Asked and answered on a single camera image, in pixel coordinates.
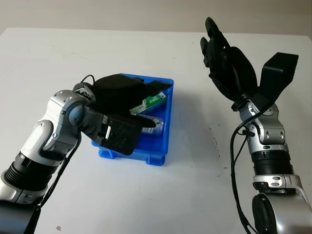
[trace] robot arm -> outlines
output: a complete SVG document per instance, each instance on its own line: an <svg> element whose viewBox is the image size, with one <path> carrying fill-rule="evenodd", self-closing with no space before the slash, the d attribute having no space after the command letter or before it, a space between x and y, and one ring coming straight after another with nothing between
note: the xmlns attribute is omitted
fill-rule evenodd
<svg viewBox="0 0 312 234"><path fill-rule="evenodd" d="M219 91L234 101L247 131L247 142L254 163L253 186L259 190L253 198L255 227L260 234L312 233L312 209L300 177L294 174L285 139L278 120L275 101L291 83L298 56L277 53L263 67L257 87L254 69L244 54L230 47L211 18L206 20L210 41L201 39L204 63ZM247 233L250 226L244 216L236 188L235 161L231 160L232 186L241 222Z"/></svg>
<svg viewBox="0 0 312 234"><path fill-rule="evenodd" d="M93 85L81 82L73 91L55 93L15 161L1 174L0 233L35 231L41 208L78 148L81 132L101 146L131 154L142 128L155 124L130 115L129 109L170 86L158 81L145 84L141 79L117 74ZM124 98L132 92L132 99ZM48 190L48 182L60 165Z"/></svg>
<svg viewBox="0 0 312 234"><path fill-rule="evenodd" d="M240 109L241 119L255 115L251 102ZM246 125L248 146L254 163L253 216L259 233L312 233L312 209L300 177L294 174L283 125L274 104Z"/></svg>

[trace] white background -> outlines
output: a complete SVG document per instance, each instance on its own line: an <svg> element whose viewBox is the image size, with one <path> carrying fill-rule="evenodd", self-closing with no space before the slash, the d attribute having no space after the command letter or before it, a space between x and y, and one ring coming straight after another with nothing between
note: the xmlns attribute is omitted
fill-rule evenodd
<svg viewBox="0 0 312 234"><path fill-rule="evenodd" d="M212 17L227 33L312 38L311 0L0 0L7 27L204 32Z"/></svg>
<svg viewBox="0 0 312 234"><path fill-rule="evenodd" d="M14 160L49 97L87 74L175 80L165 165L104 159L82 143L42 210L37 234L241 234L230 180L229 143L240 123L203 65L204 33L7 29L0 37L0 170ZM299 55L277 105L292 164L312 200L312 43L308 37L226 34L255 68L276 52ZM238 138L236 147L242 141ZM242 208L252 221L253 164L237 164Z"/></svg>

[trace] small box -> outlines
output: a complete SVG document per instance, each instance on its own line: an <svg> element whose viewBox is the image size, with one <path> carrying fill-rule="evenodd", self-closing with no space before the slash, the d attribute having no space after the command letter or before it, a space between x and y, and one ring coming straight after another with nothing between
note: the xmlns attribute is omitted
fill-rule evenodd
<svg viewBox="0 0 312 234"><path fill-rule="evenodd" d="M130 74L124 75L131 78L133 77L142 78L144 79L145 83L158 80L172 84L171 88L162 91L167 97L167 102L159 106L157 109L152 110L151 112L144 113L149 116L155 116L164 119L163 133L160 136L141 134L135 150L129 156L101 147L97 145L94 141L92 141L92 145L99 147L98 154L100 155L100 157L110 159L114 159L116 157L123 157L129 159L142 160L149 165L162 166L165 163L165 157L166 154L168 153L170 117L171 117L171 105L172 105L174 81L172 79L166 78L145 77Z"/></svg>

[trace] black cable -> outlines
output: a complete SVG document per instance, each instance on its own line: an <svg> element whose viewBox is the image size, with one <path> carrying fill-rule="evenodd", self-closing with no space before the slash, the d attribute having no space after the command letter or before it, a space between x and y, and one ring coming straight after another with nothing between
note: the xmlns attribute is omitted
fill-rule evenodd
<svg viewBox="0 0 312 234"><path fill-rule="evenodd" d="M47 202L47 200L50 198L51 194L53 193L56 185L58 184L58 181L61 177L61 175L63 174L66 166L68 165L70 159L72 158L72 156L74 155L74 153L76 152L76 150L78 149L79 145L81 143L81 132L78 133L78 140L77 140L77 143L76 145L74 146L73 150L70 152L69 156L66 157L58 171L58 175L55 179L55 181L53 182L53 184L51 185L51 187L49 188L48 192L46 193L46 195L44 196L41 204L40 204L40 207L42 208L44 206L44 204Z"/></svg>
<svg viewBox="0 0 312 234"><path fill-rule="evenodd" d="M235 163L236 163L236 161L237 161L237 159L238 159L238 156L239 156L240 153L242 152L243 147L244 147L244 145L245 145L247 139L248 139L248 132L247 132L246 137L245 137L245 139L244 139L242 145L240 146L240 149L239 149L239 151L238 151L238 153L237 153L237 155L236 155L236 158L235 158L235 160L234 160Z"/></svg>
<svg viewBox="0 0 312 234"><path fill-rule="evenodd" d="M239 153L237 154L236 158L234 159L234 140L235 140L235 136L236 134L238 134L238 131L244 127L247 123L251 122L252 120L254 120L255 118L259 117L260 115L262 115L263 112L260 112L248 119L246 119L245 121L243 121L241 124L239 124L239 126L234 130L232 137L231 137L231 143L230 143L230 154L231 154L231 179L232 179L232 190L233 190L233 194L234 194L234 198L235 198L235 202L236 202L236 207L237 207L237 211L238 211L238 215L239 215L239 219L246 231L247 234L251 234L251 232L248 229L248 226L251 227L251 229L258 234L258 232L251 226L251 224L249 223L248 219L245 217L241 206L240 206L240 202L239 202L239 197L238 197L238 191L237 191L237 185L236 185L236 178L235 178L235 163L236 160L241 152L241 149L243 148L243 145L239 151Z"/></svg>
<svg viewBox="0 0 312 234"><path fill-rule="evenodd" d="M81 83L83 83L88 77L92 77L93 85L94 85L94 83L96 82L96 79L94 78L93 75L87 75L85 78L82 79Z"/></svg>

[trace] white tabletop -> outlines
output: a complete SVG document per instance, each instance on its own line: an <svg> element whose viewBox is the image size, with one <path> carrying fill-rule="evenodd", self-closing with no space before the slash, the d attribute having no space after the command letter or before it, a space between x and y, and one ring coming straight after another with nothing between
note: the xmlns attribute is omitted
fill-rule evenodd
<svg viewBox="0 0 312 234"><path fill-rule="evenodd" d="M87 74L175 80L169 152L162 167L104 159L82 143L39 219L37 234L241 234L230 180L229 143L240 123L204 67L205 33L9 28L0 36L0 170L8 168L49 97ZM299 55L277 101L295 172L312 200L312 43L308 37L225 34L255 68L276 52ZM253 222L253 164L237 164L242 208Z"/></svg>

